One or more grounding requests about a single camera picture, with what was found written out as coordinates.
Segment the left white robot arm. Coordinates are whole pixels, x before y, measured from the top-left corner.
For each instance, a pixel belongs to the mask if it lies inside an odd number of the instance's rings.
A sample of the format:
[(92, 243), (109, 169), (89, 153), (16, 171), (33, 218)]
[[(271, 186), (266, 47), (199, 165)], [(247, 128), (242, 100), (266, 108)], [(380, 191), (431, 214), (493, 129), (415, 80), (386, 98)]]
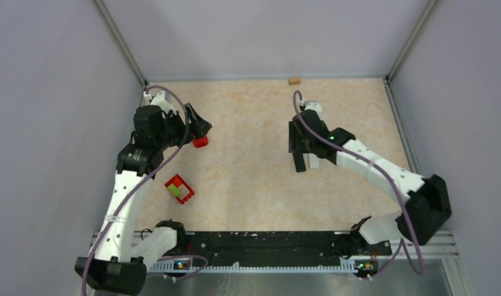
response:
[(136, 222), (145, 196), (156, 174), (191, 141), (212, 129), (191, 104), (176, 111), (171, 104), (146, 105), (136, 110), (134, 130), (119, 152), (114, 188), (102, 228), (85, 257), (79, 257), (75, 271), (81, 277), (81, 293), (89, 290), (138, 295), (148, 269), (167, 251), (184, 252), (187, 239), (178, 223), (157, 226), (133, 246)]

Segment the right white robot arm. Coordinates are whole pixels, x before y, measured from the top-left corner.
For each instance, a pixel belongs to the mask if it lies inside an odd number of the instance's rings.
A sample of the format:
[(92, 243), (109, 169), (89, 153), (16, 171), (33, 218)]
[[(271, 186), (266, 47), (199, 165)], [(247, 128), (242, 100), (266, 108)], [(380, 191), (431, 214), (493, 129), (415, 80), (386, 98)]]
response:
[(289, 126), (289, 152), (313, 154), (336, 166), (354, 171), (375, 185), (397, 205), (397, 212), (363, 218), (353, 226), (352, 249), (367, 254), (382, 241), (406, 238), (426, 245), (451, 217), (445, 180), (425, 177), (386, 160), (343, 128), (330, 131), (317, 112), (306, 109)]

